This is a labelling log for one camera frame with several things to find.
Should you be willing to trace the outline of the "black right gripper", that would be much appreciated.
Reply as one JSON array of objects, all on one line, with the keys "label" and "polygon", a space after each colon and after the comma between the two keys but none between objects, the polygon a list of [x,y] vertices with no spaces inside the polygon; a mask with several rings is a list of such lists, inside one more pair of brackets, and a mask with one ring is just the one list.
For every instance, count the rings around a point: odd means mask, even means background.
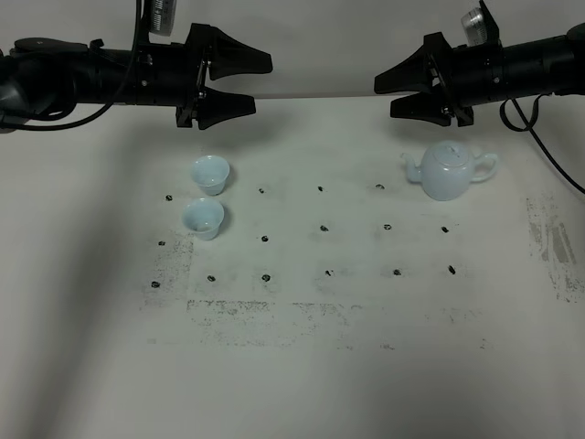
[{"label": "black right gripper", "polygon": [[[473,107],[490,100],[493,79],[502,70],[502,49],[498,37],[477,46],[452,48],[442,33],[429,34],[411,56],[376,76],[374,92],[419,92],[393,100],[392,118],[442,127],[455,119],[460,126],[470,126]],[[433,87],[432,77],[439,80]]]}]

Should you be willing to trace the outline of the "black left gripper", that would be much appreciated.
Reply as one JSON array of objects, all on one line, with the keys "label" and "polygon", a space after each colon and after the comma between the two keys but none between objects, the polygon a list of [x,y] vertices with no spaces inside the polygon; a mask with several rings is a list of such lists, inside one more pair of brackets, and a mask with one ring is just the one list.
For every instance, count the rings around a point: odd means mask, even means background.
[{"label": "black left gripper", "polygon": [[138,27],[135,64],[136,103],[175,108],[176,125],[200,130],[227,120],[256,113],[254,98],[215,91],[206,87],[212,80],[273,71],[271,55],[247,46],[210,25],[191,25],[186,42],[155,44],[150,25]]}]

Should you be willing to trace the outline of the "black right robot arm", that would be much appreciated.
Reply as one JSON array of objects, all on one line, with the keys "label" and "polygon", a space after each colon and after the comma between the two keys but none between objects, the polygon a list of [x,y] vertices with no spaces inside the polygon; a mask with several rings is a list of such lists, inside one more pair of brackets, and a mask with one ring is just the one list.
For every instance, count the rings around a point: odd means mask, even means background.
[{"label": "black right robot arm", "polygon": [[563,36],[503,47],[498,39],[452,47],[441,32],[374,79],[376,94],[406,92],[390,104],[393,118],[449,126],[474,122],[477,105],[541,94],[584,92],[584,26]]}]

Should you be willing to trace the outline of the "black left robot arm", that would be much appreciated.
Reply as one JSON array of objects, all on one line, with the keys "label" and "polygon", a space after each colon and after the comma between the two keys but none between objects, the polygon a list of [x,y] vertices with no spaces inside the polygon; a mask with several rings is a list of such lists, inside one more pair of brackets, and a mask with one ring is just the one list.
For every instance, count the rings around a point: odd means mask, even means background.
[{"label": "black left robot arm", "polygon": [[271,55],[217,27],[192,24],[186,42],[143,38],[137,50],[52,38],[22,38],[1,58],[1,125],[69,115],[82,103],[175,108],[179,127],[204,130],[256,112],[248,95],[206,85],[239,74],[267,74]]}]

